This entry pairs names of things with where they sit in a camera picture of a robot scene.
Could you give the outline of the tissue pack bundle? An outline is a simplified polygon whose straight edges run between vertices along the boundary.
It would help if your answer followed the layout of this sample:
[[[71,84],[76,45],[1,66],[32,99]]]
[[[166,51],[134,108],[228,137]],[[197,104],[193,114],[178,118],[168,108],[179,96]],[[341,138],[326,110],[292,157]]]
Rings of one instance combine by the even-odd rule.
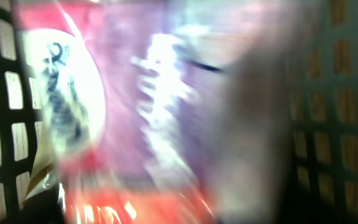
[[[67,223],[223,223],[223,69],[249,9],[295,1],[14,1]]]

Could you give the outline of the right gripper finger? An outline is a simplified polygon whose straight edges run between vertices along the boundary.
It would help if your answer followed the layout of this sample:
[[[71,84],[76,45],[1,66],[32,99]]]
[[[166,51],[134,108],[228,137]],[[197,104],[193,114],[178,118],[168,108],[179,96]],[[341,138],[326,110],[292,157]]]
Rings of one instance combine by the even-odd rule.
[[[290,163],[287,67],[313,36],[317,9],[249,9],[241,53],[223,69],[211,176],[223,223],[275,223]]]

